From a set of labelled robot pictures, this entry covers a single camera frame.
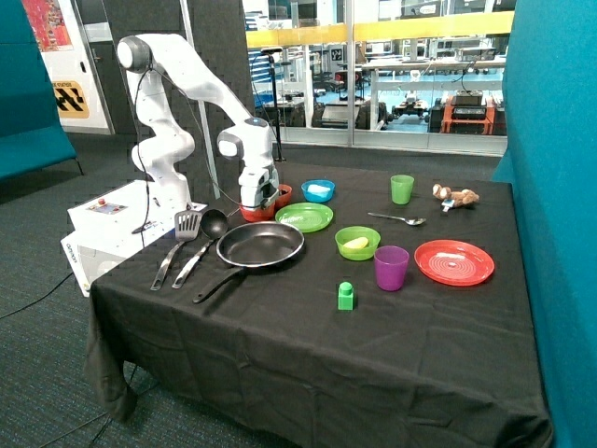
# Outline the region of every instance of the green bowl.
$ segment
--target green bowl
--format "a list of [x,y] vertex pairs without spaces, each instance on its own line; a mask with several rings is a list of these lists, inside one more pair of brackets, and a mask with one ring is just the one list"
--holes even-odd
[[[367,247],[363,247],[362,249],[349,249],[344,246],[349,241],[362,236],[369,240]],[[381,240],[382,237],[369,227],[346,227],[336,233],[336,244],[338,245],[340,254],[346,259],[351,259],[353,261],[363,261],[365,259],[373,258]]]

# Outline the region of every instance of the wall poster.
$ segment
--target wall poster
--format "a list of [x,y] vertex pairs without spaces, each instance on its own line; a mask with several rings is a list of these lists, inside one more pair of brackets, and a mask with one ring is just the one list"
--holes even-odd
[[22,0],[22,4],[42,53],[73,49],[58,0]]

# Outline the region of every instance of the green block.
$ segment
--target green block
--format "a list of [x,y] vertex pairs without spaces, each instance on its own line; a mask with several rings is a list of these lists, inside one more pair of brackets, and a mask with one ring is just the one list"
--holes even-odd
[[348,282],[342,282],[338,288],[338,309],[341,311],[354,309],[354,289]]

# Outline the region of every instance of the chair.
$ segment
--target chair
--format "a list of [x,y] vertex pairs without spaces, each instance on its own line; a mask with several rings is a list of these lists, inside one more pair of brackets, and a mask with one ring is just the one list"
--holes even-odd
[[3,1],[0,61],[0,180],[71,159],[83,175],[21,0]]
[[597,151],[590,112],[597,84],[587,39],[595,22],[589,1],[517,3],[504,78],[507,151],[493,176],[512,185],[554,446],[566,448],[597,442]]

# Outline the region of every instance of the bowl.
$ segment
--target bowl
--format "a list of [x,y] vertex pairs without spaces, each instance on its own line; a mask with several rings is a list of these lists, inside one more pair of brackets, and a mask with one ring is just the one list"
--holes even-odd
[[276,199],[276,211],[286,207],[290,203],[290,198],[292,197],[292,187],[289,185],[280,184],[278,190],[280,190],[280,196]]
[[334,195],[336,185],[325,179],[310,180],[302,184],[302,193],[310,203],[326,203]]
[[260,221],[270,221],[273,219],[276,210],[275,210],[275,203],[272,203],[268,208],[245,208],[243,206],[239,207],[241,209],[241,214],[244,217],[245,221],[248,222],[260,222]]
[[[345,246],[345,244],[349,241],[361,237],[368,239],[368,244],[366,247],[363,247],[362,249],[352,249]],[[353,261],[372,259],[381,240],[382,236],[379,235],[377,231],[374,231],[369,227],[345,227],[336,233],[336,244],[338,245],[340,254],[346,259],[351,259]]]

